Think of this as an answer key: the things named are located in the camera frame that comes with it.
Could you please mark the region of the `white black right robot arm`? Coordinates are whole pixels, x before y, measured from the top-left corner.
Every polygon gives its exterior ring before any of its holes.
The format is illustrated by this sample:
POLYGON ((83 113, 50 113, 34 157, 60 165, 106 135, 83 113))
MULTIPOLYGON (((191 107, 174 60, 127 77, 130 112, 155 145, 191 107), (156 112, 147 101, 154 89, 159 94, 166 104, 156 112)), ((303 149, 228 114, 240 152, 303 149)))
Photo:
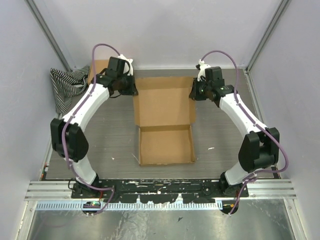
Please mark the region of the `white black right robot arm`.
POLYGON ((243 137, 238 162, 219 178, 223 196, 232 197, 246 177, 252 178, 259 170, 275 165, 279 160, 279 131, 259 121, 241 100, 234 86, 226 85, 222 69, 205 63, 196 65, 189 98, 195 101, 211 100, 232 120, 243 137))

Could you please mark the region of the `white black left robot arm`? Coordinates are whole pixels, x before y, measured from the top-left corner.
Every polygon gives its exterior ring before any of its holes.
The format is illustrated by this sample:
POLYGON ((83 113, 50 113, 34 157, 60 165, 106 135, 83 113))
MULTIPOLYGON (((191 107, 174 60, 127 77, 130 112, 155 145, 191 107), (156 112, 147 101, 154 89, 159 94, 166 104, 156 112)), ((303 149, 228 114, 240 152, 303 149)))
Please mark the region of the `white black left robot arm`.
POLYGON ((79 102, 69 113, 50 123, 52 149, 65 159, 75 176, 76 187, 91 199, 108 189, 101 187, 99 176, 90 164, 86 127, 100 106, 113 98, 115 92, 124 96, 138 95, 133 59, 123 54, 110 57, 106 68, 97 72, 93 64, 92 72, 91 83, 79 102))

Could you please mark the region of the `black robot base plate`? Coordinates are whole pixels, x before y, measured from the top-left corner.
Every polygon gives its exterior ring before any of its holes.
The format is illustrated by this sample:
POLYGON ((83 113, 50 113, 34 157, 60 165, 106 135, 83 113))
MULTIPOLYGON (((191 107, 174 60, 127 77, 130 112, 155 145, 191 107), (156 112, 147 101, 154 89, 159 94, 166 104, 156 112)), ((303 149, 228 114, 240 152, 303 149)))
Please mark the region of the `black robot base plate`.
POLYGON ((215 198, 248 197, 247 189, 241 193, 241 184, 222 189, 222 184, 216 179, 102 179, 99 181, 101 188, 113 188, 114 195, 107 190, 99 192, 87 186, 75 183, 69 189, 72 199, 101 198, 106 202, 111 198, 111 203, 136 203, 154 204, 174 203, 182 197, 184 204, 189 203, 214 203, 215 198))

